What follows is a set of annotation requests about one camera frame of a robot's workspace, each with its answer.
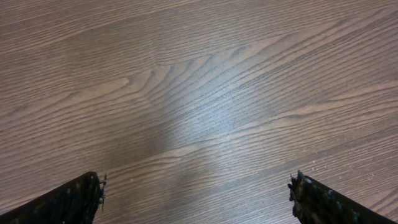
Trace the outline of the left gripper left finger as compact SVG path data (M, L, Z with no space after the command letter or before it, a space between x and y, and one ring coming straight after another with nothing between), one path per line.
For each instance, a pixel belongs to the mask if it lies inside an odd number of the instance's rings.
M104 206L106 178L89 171L1 215L2 224L92 224Z

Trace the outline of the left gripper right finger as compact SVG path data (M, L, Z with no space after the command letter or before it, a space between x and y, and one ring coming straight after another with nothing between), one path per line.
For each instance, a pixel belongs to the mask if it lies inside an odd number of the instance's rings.
M397 224L301 171L287 186L292 215L301 224Z

